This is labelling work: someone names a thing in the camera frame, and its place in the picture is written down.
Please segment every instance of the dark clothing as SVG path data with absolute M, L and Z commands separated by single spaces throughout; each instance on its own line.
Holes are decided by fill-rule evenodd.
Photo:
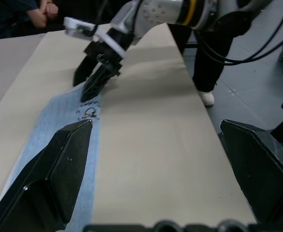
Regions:
M 64 30 L 64 29 L 65 29 L 65 26 L 63 25 L 63 23 L 52 23 L 52 24 L 48 24 L 44 28 L 36 28 L 31 22 L 24 22 L 24 23 L 17 24 L 15 26 L 15 29 L 12 32 L 11 37 L 37 35 L 37 34 L 47 33 L 51 31 Z
M 183 54 L 185 45 L 189 40 L 192 30 L 181 25 L 169 25 L 170 31 L 176 41 L 179 51 Z M 226 57 L 232 45 L 233 37 L 219 32 L 205 32 L 203 38 L 207 44 L 221 56 Z M 202 92 L 213 91 L 220 78 L 224 65 L 210 57 L 200 48 L 197 49 L 193 81 L 196 88 Z
M 14 25 L 29 21 L 26 11 L 35 9 L 35 0 L 0 0 L 0 39 L 11 37 Z
M 131 0 L 110 0 L 102 15 L 102 23 L 109 23 L 121 7 Z M 60 13 L 86 22 L 95 23 L 102 0 L 53 0 Z

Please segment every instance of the beige table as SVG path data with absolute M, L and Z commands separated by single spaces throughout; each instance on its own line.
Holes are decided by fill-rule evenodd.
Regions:
M 0 40 L 0 101 L 44 34 Z
M 0 102 L 0 191 L 87 44 L 48 33 Z M 121 72 L 102 99 L 93 222 L 254 221 L 166 25 L 130 49 Z

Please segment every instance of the person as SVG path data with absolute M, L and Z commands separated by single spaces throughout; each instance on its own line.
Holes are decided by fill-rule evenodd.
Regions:
M 0 0 L 0 39 L 62 30 L 52 0 Z
M 188 42 L 192 29 L 182 25 L 168 25 L 175 39 L 179 51 L 183 54 L 185 45 Z M 233 37 L 222 32 L 203 32 L 202 36 L 206 43 L 221 56 L 226 57 L 233 42 Z M 198 94 L 205 106 L 214 105 L 212 91 L 220 78 L 224 65 L 220 64 L 206 55 L 198 48 L 194 65 L 193 82 Z

